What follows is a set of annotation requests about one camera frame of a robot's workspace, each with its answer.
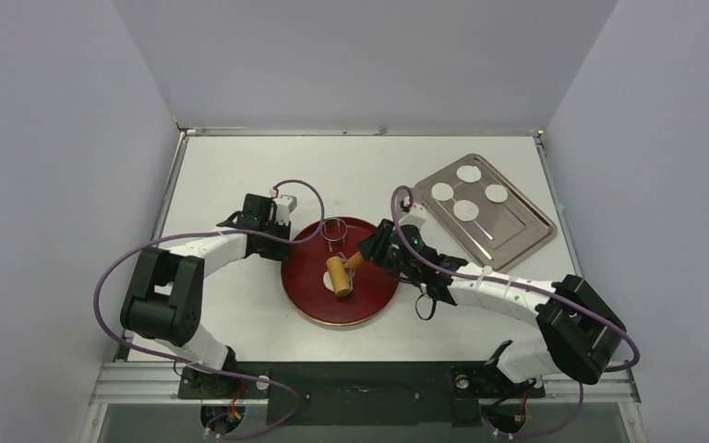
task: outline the screw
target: screw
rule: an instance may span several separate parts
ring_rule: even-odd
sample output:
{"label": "screw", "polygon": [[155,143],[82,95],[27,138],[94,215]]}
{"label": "screw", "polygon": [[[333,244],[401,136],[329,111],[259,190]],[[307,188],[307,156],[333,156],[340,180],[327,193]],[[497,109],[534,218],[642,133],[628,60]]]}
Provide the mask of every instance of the screw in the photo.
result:
{"label": "screw", "polygon": [[455,378],[455,386],[458,389],[466,389],[469,387],[469,379],[466,376],[457,376]]}

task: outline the round red tray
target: round red tray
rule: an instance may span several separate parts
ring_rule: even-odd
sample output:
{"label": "round red tray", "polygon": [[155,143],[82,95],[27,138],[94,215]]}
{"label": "round red tray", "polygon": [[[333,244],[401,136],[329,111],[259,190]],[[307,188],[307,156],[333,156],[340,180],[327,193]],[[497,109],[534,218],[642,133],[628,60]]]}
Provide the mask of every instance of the round red tray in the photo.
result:
{"label": "round red tray", "polygon": [[[282,284],[287,296],[301,312],[326,325],[345,326],[368,320],[375,316],[395,294],[398,282],[388,277],[384,269],[371,262],[357,268],[353,290],[344,297],[336,297],[325,288],[322,280],[327,267],[325,261],[339,253],[351,257],[357,252],[357,242],[376,229],[367,221],[339,217],[348,226],[343,243],[328,246],[327,240],[317,235],[300,244],[291,245],[291,256],[282,263]],[[317,229],[314,223],[296,238],[305,238]]]}

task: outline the purple hose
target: purple hose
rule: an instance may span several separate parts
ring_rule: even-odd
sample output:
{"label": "purple hose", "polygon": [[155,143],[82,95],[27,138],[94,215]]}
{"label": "purple hose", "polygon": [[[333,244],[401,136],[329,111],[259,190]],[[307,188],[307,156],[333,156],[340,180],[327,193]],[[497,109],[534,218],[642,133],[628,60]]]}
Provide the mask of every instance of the purple hose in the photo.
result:
{"label": "purple hose", "polygon": [[[395,188],[395,191],[392,192],[392,198],[390,199],[390,213],[392,215],[392,222],[395,224],[395,226],[398,226],[398,210],[396,209],[396,203],[398,201],[398,194],[401,191],[405,191],[409,194],[409,198],[414,200],[414,196],[412,196],[412,190],[409,188],[409,186],[398,186]],[[444,273],[451,275],[452,277],[458,277],[459,279],[466,279],[466,280],[477,280],[481,278],[479,275],[468,275],[468,274],[461,274],[458,272],[453,272],[451,270],[444,269],[440,266],[436,266],[430,261],[426,260],[424,257],[420,256],[420,254],[415,251],[413,247],[409,245],[409,241],[406,240],[406,236],[403,235],[403,230],[401,229],[396,229],[396,233],[398,233],[398,237],[401,238],[401,243],[406,247],[406,249],[413,255],[417,260],[420,261],[420,263],[428,266],[429,268],[436,270],[438,272]],[[510,283],[507,280],[500,279],[499,277],[489,277],[489,276],[484,276],[482,277],[482,280],[484,281],[492,281],[494,283],[500,283],[500,284],[508,284]],[[589,317],[592,318],[593,320],[596,320],[598,323],[601,323],[602,325],[605,325],[606,327],[610,328],[613,332],[619,335],[627,344],[629,344],[629,347],[631,348],[631,351],[634,353],[634,356],[632,359],[623,364],[623,365],[617,365],[617,366],[611,366],[605,369],[605,372],[618,372],[618,371],[623,371],[625,369],[629,369],[630,367],[637,365],[637,362],[640,361],[640,350],[637,349],[637,343],[634,342],[634,340],[631,339],[631,337],[626,333],[625,330],[619,328],[616,326],[615,323],[612,321],[598,315],[596,312],[593,312],[589,309],[586,309],[571,300],[568,300],[557,293],[552,293],[550,291],[547,291],[542,288],[537,288],[535,286],[532,286],[530,284],[526,283],[520,283],[518,281],[513,281],[511,283],[512,287],[515,288],[521,288],[526,291],[533,291],[535,293],[541,293],[545,297],[550,298],[551,300],[555,300],[563,305],[566,305],[567,307],[572,308],[573,310]]]}
{"label": "purple hose", "polygon": [[[128,252],[126,252],[123,256],[116,259],[113,262],[113,264],[110,265],[104,271],[102,276],[99,278],[99,281],[96,282],[96,288],[93,290],[93,315],[96,317],[96,322],[99,323],[99,327],[102,328],[102,330],[104,331],[105,334],[107,334],[111,339],[117,341],[122,346],[126,346],[129,349],[133,349],[133,350],[139,351],[141,353],[147,353],[147,354],[154,355],[157,357],[167,358],[167,359],[176,361],[178,363],[191,364],[193,367],[196,367],[198,369],[202,369],[205,372],[210,372],[212,374],[218,374],[220,376],[226,376],[226,377],[241,378],[243,380],[248,380],[248,381],[255,381],[255,382],[258,381],[258,382],[268,383],[268,384],[275,386],[277,388],[281,388],[281,389],[286,390],[290,394],[294,395],[294,397],[297,399],[297,402],[294,404],[294,408],[292,408],[292,411],[287,413],[282,418],[276,420],[274,423],[263,427],[259,431],[252,432],[249,434],[243,434],[242,436],[235,436],[235,437],[222,436],[222,438],[228,439],[228,440],[244,440],[247,438],[261,436],[262,434],[265,434],[266,432],[271,431],[272,429],[276,428],[278,425],[289,420],[290,417],[292,417],[300,409],[300,405],[302,404],[301,403],[302,398],[301,398],[300,394],[298,394],[296,390],[284,385],[281,382],[275,381],[275,380],[267,380],[264,378],[248,376],[246,374],[237,374],[235,372],[222,371],[221,369],[216,369],[216,368],[212,368],[212,367],[206,367],[203,365],[194,364],[193,362],[190,362],[187,359],[180,357],[178,355],[173,355],[171,353],[160,353],[158,351],[153,351],[152,349],[144,348],[142,346],[137,346],[134,343],[130,343],[130,342],[124,340],[123,338],[121,338],[115,332],[113,332],[113,330],[110,329],[106,323],[104,323],[104,318],[102,318],[102,310],[99,306],[99,300],[102,297],[102,287],[104,286],[104,281],[107,280],[107,277],[109,277],[110,274],[113,273],[113,270],[115,270],[115,268],[117,268],[118,265],[120,265],[121,263],[126,261],[129,257],[137,254],[137,252],[145,249],[146,247],[157,245],[159,243],[169,242],[169,241],[177,240],[180,238],[215,237],[217,235],[222,235],[222,234],[229,235],[229,234],[233,234],[233,233],[245,233],[248,235],[258,235],[260,237],[269,238],[270,240],[275,240],[277,242],[286,243],[287,245],[298,245],[298,244],[301,244],[301,243],[311,240],[321,231],[322,223],[325,220],[325,204],[324,204],[324,202],[322,202],[322,196],[319,194],[319,192],[317,191],[317,189],[314,186],[304,182],[303,180],[295,180],[295,179],[283,180],[283,181],[279,182],[278,184],[276,184],[276,186],[274,186],[273,188],[277,189],[279,186],[287,184],[287,183],[298,183],[299,185],[303,185],[303,186],[307,187],[308,189],[311,190],[311,192],[314,193],[315,196],[317,196],[317,199],[319,200],[319,211],[320,211],[319,225],[317,226],[317,229],[315,229],[314,232],[311,235],[309,235],[308,237],[303,238],[301,240],[284,240],[282,238],[270,235],[268,233],[259,233],[256,231],[249,231],[246,229],[231,229],[231,230],[222,231],[222,232],[178,233],[175,235],[167,235],[166,237],[150,240],[149,242],[143,243],[142,245],[133,247]],[[219,418],[221,418],[221,417],[220,416],[214,417],[213,420],[209,421],[208,427],[210,427],[213,423],[215,423],[215,421],[218,420]]]}
{"label": "purple hose", "polygon": [[[549,436],[550,434],[555,434],[561,429],[567,427],[575,421],[578,415],[580,415],[580,411],[583,409],[583,383],[578,382],[580,384],[580,398],[577,400],[577,407],[575,408],[574,412],[572,415],[569,416],[566,420],[564,420],[561,424],[556,425],[554,427],[551,427],[550,429],[545,429],[544,431],[536,431],[536,432],[529,432],[527,434],[512,434],[513,439],[518,439],[518,438],[531,438],[531,437],[544,437],[544,436]],[[495,426],[493,426],[486,417],[485,418],[485,423],[487,423],[488,426],[491,427],[491,429],[496,429]],[[508,437],[509,434],[506,434],[504,432],[499,431],[499,435]]]}

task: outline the purple cable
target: purple cable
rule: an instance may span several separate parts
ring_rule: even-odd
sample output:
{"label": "purple cable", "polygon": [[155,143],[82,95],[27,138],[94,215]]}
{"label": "purple cable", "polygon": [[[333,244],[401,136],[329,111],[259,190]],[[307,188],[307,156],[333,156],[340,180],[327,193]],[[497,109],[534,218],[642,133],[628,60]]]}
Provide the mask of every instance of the purple cable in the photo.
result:
{"label": "purple cable", "polygon": [[[401,243],[403,243],[403,245],[406,247],[406,249],[407,249],[413,256],[415,256],[415,258],[416,258],[417,260],[419,260],[420,263],[422,263],[422,264],[428,266],[429,268],[431,268],[431,269],[433,269],[433,270],[435,270],[435,271],[438,271],[438,272],[441,272],[441,273],[444,273],[444,274],[451,275],[452,277],[458,277],[459,279],[477,280],[477,279],[482,278],[482,280],[484,280],[484,281],[492,281],[492,282],[494,282],[494,283],[500,283],[500,284],[508,284],[508,283],[510,283],[509,281],[504,280],[504,279],[500,279],[500,278],[498,278],[498,277],[489,277],[489,276],[480,277],[479,275],[468,275],[468,274],[461,274],[461,273],[458,273],[458,272],[453,272],[453,271],[451,271],[451,270],[444,269],[444,268],[442,268],[442,267],[436,266],[436,265],[434,265],[433,263],[431,263],[430,261],[426,260],[424,257],[420,256],[420,254],[419,254],[417,251],[415,251],[415,249],[414,249],[413,247],[411,247],[411,246],[409,245],[409,241],[406,240],[406,236],[403,235],[403,230],[397,229],[397,226],[398,226],[398,210],[396,209],[396,206],[395,206],[395,205],[396,205],[396,203],[397,203],[397,201],[398,201],[398,194],[399,194],[401,191],[407,192],[407,193],[409,194],[409,198],[412,199],[412,200],[414,200],[414,196],[412,195],[412,190],[409,188],[409,186],[403,186],[403,185],[401,185],[401,186],[396,187],[396,188],[395,188],[395,191],[392,192],[392,198],[390,199],[390,213],[391,213],[391,215],[392,215],[392,222],[393,222],[393,224],[395,224],[395,226],[396,226],[395,232],[398,233],[398,237],[401,238]],[[627,344],[629,344],[629,347],[631,348],[631,351],[634,353],[634,356],[632,357],[632,359],[631,359],[629,362],[624,363],[623,365],[617,365],[617,366],[608,367],[608,368],[605,369],[605,372],[618,372],[618,371],[623,371],[623,370],[625,370],[625,369],[629,369],[630,367],[632,367],[632,366],[634,366],[634,365],[637,365],[637,362],[640,361],[640,350],[637,349],[637,343],[635,343],[634,340],[631,339],[631,337],[629,336],[629,334],[626,333],[625,330],[619,328],[619,327],[618,327],[615,323],[613,323],[612,321],[610,321],[610,320],[608,320],[608,319],[606,319],[606,318],[604,318],[604,317],[598,315],[596,312],[593,312],[593,311],[591,311],[591,310],[589,310],[589,309],[586,309],[586,308],[584,308],[584,307],[582,307],[582,306],[580,306],[580,305],[578,305],[578,304],[572,302],[572,300],[568,300],[568,299],[566,299],[566,298],[564,298],[564,297],[558,295],[557,293],[552,293],[552,292],[547,291],[547,290],[545,290],[545,289],[537,288],[537,287],[534,287],[534,286],[532,286],[532,285],[530,285],[530,284],[521,283],[521,282],[518,282],[518,281],[513,281],[513,282],[511,283],[511,285],[512,285],[512,287],[515,287],[515,288],[521,288],[521,289],[524,289],[524,290],[526,290],[526,291],[533,291],[533,292],[535,292],[535,293],[540,293],[540,294],[544,295],[545,297],[550,298],[551,300],[555,300],[555,301],[557,301],[557,302],[559,302],[559,303],[561,303],[561,304],[563,304],[563,305],[566,305],[567,307],[570,307],[570,308],[572,308],[573,310],[575,310],[575,311],[577,311],[577,312],[579,312],[579,313],[581,313],[581,314],[583,314],[583,315],[585,315],[585,316],[587,316],[587,317],[589,317],[589,318],[591,318],[591,319],[597,321],[598,323],[601,323],[602,325],[604,325],[604,326],[610,328],[613,332],[615,332],[616,334],[618,334],[619,337],[621,337],[625,342],[627,342]]]}
{"label": "purple cable", "polygon": [[[561,424],[551,427],[550,429],[546,429],[544,431],[536,431],[536,432],[529,432],[528,434],[512,434],[513,439],[518,439],[518,438],[531,438],[531,437],[544,437],[544,436],[549,436],[550,434],[555,434],[561,429],[567,427],[575,421],[577,416],[580,414],[580,411],[583,409],[583,383],[578,382],[580,385],[580,398],[577,400],[577,407],[575,408],[574,412],[572,415],[569,416],[566,420],[564,420]],[[485,423],[487,423],[488,426],[490,426],[491,429],[496,429],[495,426],[493,426],[488,420],[487,417],[485,418]],[[499,431],[499,435],[508,437],[510,434],[504,433]]]}
{"label": "purple cable", "polygon": [[[261,436],[262,434],[265,434],[266,432],[269,432],[272,429],[275,429],[277,426],[279,426],[283,422],[289,420],[300,409],[300,405],[302,404],[301,403],[302,398],[301,398],[300,394],[297,393],[296,390],[284,385],[283,383],[281,383],[279,381],[249,376],[246,374],[238,374],[236,372],[223,371],[221,369],[215,369],[212,367],[206,367],[203,365],[195,364],[195,363],[187,360],[186,358],[180,357],[178,355],[172,355],[170,353],[161,353],[159,351],[153,351],[152,349],[144,348],[142,346],[138,346],[134,343],[130,343],[130,342],[124,340],[118,334],[113,332],[113,330],[110,329],[106,323],[104,323],[104,318],[102,318],[102,310],[99,306],[99,301],[100,301],[100,298],[102,297],[102,287],[104,286],[104,282],[107,280],[107,277],[109,277],[110,274],[113,273],[113,271],[115,270],[115,268],[118,267],[118,265],[120,265],[121,263],[126,261],[129,257],[137,254],[137,252],[145,249],[146,247],[157,245],[157,244],[163,243],[163,242],[169,242],[169,241],[178,240],[181,238],[215,237],[217,235],[229,235],[229,234],[234,234],[234,233],[245,233],[248,235],[257,235],[260,237],[268,238],[270,240],[274,240],[276,242],[286,243],[287,245],[299,245],[301,243],[311,240],[321,231],[322,223],[325,221],[325,204],[322,201],[322,196],[319,194],[319,192],[317,191],[317,189],[314,186],[310,185],[307,182],[304,182],[303,180],[296,180],[296,179],[283,180],[283,181],[279,182],[278,184],[276,184],[276,186],[274,186],[273,188],[278,189],[279,186],[285,185],[288,183],[297,183],[299,185],[303,185],[303,186],[307,187],[308,189],[311,190],[311,192],[314,193],[315,196],[317,196],[317,199],[319,200],[319,211],[320,211],[319,225],[317,225],[317,229],[315,229],[314,232],[311,235],[309,235],[308,237],[305,237],[300,240],[284,240],[282,238],[270,235],[268,233],[249,231],[247,229],[230,229],[230,230],[221,231],[221,232],[213,231],[213,232],[208,232],[208,233],[177,233],[175,235],[167,235],[166,237],[161,237],[161,238],[157,238],[154,240],[150,240],[149,242],[143,243],[142,245],[133,247],[128,252],[126,252],[123,256],[117,258],[113,262],[113,264],[110,265],[104,271],[102,276],[99,278],[99,281],[96,282],[96,288],[93,290],[93,315],[96,317],[96,322],[99,323],[99,327],[102,328],[102,330],[104,331],[105,334],[107,334],[111,339],[117,341],[122,346],[126,346],[129,349],[133,349],[133,350],[141,352],[141,353],[147,353],[149,355],[154,355],[154,356],[161,357],[161,358],[167,358],[167,359],[176,361],[178,363],[184,363],[187,365],[191,365],[195,368],[202,369],[203,371],[210,372],[212,374],[218,374],[220,376],[226,376],[226,377],[241,378],[243,380],[248,380],[248,381],[268,383],[269,385],[286,390],[290,394],[294,395],[295,398],[297,399],[297,402],[294,404],[294,408],[292,408],[292,411],[287,413],[282,418],[276,420],[274,423],[267,425],[267,426],[263,427],[262,429],[260,429],[259,431],[252,432],[250,434],[244,434],[242,436],[234,436],[234,437],[222,436],[223,439],[245,440],[247,438]],[[221,416],[214,417],[212,420],[208,421],[207,427],[210,427],[219,418],[221,418]]]}

